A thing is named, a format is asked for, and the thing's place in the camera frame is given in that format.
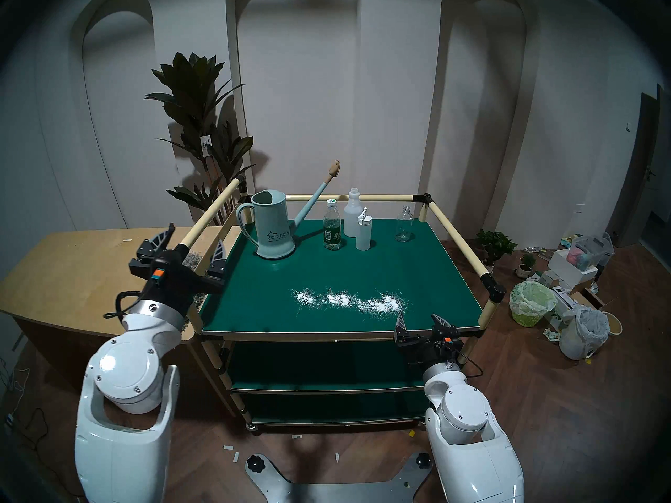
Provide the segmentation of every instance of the potted plant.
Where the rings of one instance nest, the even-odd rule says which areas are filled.
[[[512,254],[517,243],[513,243],[503,232],[484,231],[476,235],[476,240],[487,252],[487,258],[483,260],[483,265],[491,274],[494,270],[494,263],[498,261],[503,254]]]
[[[536,264],[536,258],[527,252],[524,253],[522,259],[520,260],[519,266],[515,273],[518,278],[528,278],[532,273],[532,268]]]
[[[202,211],[207,210],[234,176],[251,167],[240,169],[242,156],[251,149],[254,139],[234,138],[228,121],[219,123],[217,127],[217,105],[233,90],[242,86],[233,86],[222,94],[223,88],[231,82],[229,79],[221,88],[214,89],[214,82],[223,65],[223,62],[217,64],[216,57],[207,59],[191,54],[187,59],[177,52],[172,60],[172,66],[162,64],[161,71],[152,70],[156,78],[166,85],[172,94],[149,93],[144,97],[162,102],[168,116],[182,126],[182,144],[163,138],[158,140],[169,142],[191,153],[203,165],[209,181],[209,192],[205,190],[205,183],[200,188],[194,185],[193,191],[182,186],[166,191],[178,200]],[[206,136],[209,136],[210,144],[202,138]],[[224,214],[230,214],[233,208],[234,201],[230,199],[223,206]],[[215,224],[223,225],[224,215],[221,212],[218,215],[219,222],[215,219]]]

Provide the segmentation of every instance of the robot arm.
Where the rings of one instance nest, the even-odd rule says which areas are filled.
[[[450,503],[523,503],[524,476],[513,446],[484,394],[466,383],[456,356],[460,333],[432,315],[431,337],[413,337],[399,315],[394,340],[408,362],[423,370],[425,414],[445,497]],[[473,443],[480,435],[482,441]]]
[[[138,258],[129,267],[147,283],[127,310],[121,310],[120,300],[131,292],[117,297],[117,311],[108,316],[118,316],[125,332],[104,343],[86,365],[74,460],[92,503],[163,500],[179,372],[170,365],[164,373],[161,358],[180,343],[193,295],[221,292],[225,261],[219,242],[209,277],[199,276],[182,264],[186,246],[166,250],[174,230],[170,224],[138,249]],[[116,425],[105,416],[104,398],[132,414],[161,405],[158,419],[146,431]]]

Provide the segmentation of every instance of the clear glass bottle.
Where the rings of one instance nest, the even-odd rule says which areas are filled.
[[[340,241],[340,213],[338,202],[334,199],[327,200],[327,211],[324,215],[324,246],[328,250],[338,250]]]
[[[410,239],[410,227],[413,226],[413,216],[410,214],[410,206],[403,205],[403,212],[396,218],[397,242],[405,243]]]

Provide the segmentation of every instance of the watering can handle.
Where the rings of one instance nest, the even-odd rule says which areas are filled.
[[[252,203],[243,203],[243,204],[237,206],[237,209],[236,209],[237,224],[240,226],[240,230],[241,230],[242,233],[245,235],[245,237],[246,237],[247,239],[249,239],[254,245],[256,245],[256,247],[258,247],[258,242],[255,241],[255,240],[252,238],[252,236],[250,236],[250,234],[247,232],[247,229],[245,229],[245,224],[244,224],[244,222],[243,222],[242,219],[240,218],[240,215],[242,214],[242,211],[243,211],[244,209],[247,209],[247,208],[249,208],[249,209],[251,209],[251,210],[254,210],[254,204],[252,204]]]

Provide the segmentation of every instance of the watering can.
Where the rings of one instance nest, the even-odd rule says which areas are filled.
[[[275,189],[266,189],[252,196],[251,203],[243,203],[237,206],[236,217],[240,230],[256,246],[256,253],[267,260],[279,260],[291,254],[296,245],[293,234],[301,221],[307,216],[320,194],[326,189],[331,179],[338,175],[340,162],[337,160],[331,165],[326,180],[315,191],[305,206],[298,213],[296,219],[289,223],[286,214],[286,194]],[[245,229],[242,220],[242,211],[251,209],[254,211],[254,225],[258,241],[252,238]]]

